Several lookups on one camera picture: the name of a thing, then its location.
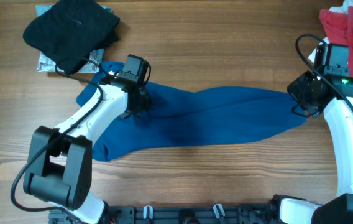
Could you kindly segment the folded black garment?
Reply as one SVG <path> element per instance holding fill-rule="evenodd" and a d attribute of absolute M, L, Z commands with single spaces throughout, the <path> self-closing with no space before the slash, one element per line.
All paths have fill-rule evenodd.
<path fill-rule="evenodd" d="M 61 0 L 25 29 L 25 43 L 67 74 L 81 69 L 92 51 L 119 40 L 120 18 L 93 0 Z"/>

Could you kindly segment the blue t-shirt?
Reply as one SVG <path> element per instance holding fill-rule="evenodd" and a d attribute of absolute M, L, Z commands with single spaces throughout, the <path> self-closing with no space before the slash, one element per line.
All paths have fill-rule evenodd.
<path fill-rule="evenodd" d="M 190 92 L 149 82 L 152 106 L 140 116 L 116 118 L 93 146 L 110 161 L 141 149 L 243 144 L 301 126 L 289 94 L 244 86 Z"/>

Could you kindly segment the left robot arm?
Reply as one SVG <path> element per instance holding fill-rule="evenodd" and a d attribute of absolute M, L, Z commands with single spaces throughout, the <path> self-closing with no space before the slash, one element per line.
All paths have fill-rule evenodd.
<path fill-rule="evenodd" d="M 108 222 L 108 204 L 90 190 L 93 146 L 115 119 L 148 107 L 146 83 L 121 77 L 90 82 L 95 91 L 75 114 L 54 128 L 37 128 L 17 176 L 24 192 L 79 223 Z"/>

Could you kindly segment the white t-shirt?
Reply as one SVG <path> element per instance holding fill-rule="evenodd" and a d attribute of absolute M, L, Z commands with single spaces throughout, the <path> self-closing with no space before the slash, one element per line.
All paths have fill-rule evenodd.
<path fill-rule="evenodd" d="M 349 7 L 353 7 L 353 0 L 344 0 L 343 3 L 342 3 L 342 6 L 330 7 L 328 10 L 331 11 L 331 12 L 336 12 L 336 13 L 340 13 L 340 14 L 348 14 Z M 329 43 L 329 39 L 327 37 L 325 37 L 323 39 L 323 41 L 326 42 L 327 44 Z M 316 49 L 314 49 L 312 51 L 312 53 L 308 56 L 308 59 L 311 62 L 314 62 L 315 54 L 316 54 Z"/>

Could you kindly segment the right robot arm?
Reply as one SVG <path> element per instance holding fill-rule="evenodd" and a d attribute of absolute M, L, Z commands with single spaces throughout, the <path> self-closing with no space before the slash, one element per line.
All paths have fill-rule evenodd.
<path fill-rule="evenodd" d="M 314 67 L 287 87 L 304 117 L 323 114 L 328 124 L 337 164 L 337 196 L 320 205 L 274 195 L 266 208 L 266 223 L 353 223 L 353 77 L 348 56 L 346 45 L 318 45 Z"/>

